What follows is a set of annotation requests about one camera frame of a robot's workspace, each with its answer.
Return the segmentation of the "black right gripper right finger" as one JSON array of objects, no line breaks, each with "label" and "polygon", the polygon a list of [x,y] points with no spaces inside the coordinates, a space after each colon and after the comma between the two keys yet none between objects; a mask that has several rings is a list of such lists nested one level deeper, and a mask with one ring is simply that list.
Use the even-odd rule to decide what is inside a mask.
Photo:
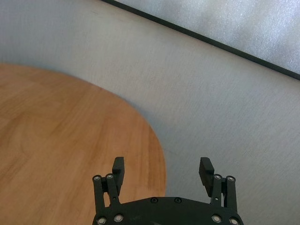
[{"label": "black right gripper right finger", "polygon": [[236,179],[233,176],[222,177],[215,173],[211,160],[208,157],[201,157],[199,175],[204,185],[210,204],[221,207],[223,196],[223,207],[237,208]]}]

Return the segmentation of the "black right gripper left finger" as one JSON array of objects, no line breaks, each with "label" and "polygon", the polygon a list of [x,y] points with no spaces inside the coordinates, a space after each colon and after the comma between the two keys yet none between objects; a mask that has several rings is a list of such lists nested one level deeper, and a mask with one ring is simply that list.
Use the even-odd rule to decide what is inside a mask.
[{"label": "black right gripper left finger", "polygon": [[125,174],[124,157],[116,157],[112,166],[112,172],[105,177],[95,175],[92,177],[96,210],[104,210],[104,193],[107,193],[110,206],[120,204],[119,195]]}]

